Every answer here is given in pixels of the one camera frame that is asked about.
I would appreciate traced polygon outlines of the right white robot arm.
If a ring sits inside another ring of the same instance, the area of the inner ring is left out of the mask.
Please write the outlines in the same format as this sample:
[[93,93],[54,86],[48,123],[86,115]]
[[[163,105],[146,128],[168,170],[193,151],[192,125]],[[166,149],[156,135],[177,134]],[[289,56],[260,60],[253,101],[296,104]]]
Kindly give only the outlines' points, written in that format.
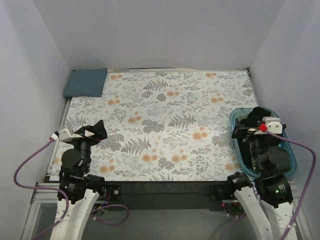
[[259,177],[251,183],[244,173],[228,176],[231,194],[239,201],[259,240],[279,240],[293,215],[293,195],[285,173],[290,154],[280,146],[283,125],[277,117],[263,117],[245,126],[238,119],[231,137],[249,146],[252,169]]

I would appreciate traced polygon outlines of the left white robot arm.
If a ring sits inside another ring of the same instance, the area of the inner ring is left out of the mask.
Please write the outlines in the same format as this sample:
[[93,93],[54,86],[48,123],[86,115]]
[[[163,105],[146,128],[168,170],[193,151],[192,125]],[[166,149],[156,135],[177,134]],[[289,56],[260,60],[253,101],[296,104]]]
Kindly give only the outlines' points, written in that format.
[[91,175],[91,148],[108,137],[103,120],[78,130],[61,126],[53,138],[72,145],[61,157],[52,240],[80,240],[96,200],[106,192],[104,178]]

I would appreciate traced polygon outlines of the black t-shirt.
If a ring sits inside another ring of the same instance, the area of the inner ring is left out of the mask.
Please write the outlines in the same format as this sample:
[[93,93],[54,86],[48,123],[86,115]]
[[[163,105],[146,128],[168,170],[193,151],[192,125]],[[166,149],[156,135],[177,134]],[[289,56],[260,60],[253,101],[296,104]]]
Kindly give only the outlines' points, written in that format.
[[240,123],[247,128],[255,128],[258,127],[258,122],[262,121],[263,117],[270,117],[271,115],[272,113],[265,108],[255,107],[246,118],[240,120]]

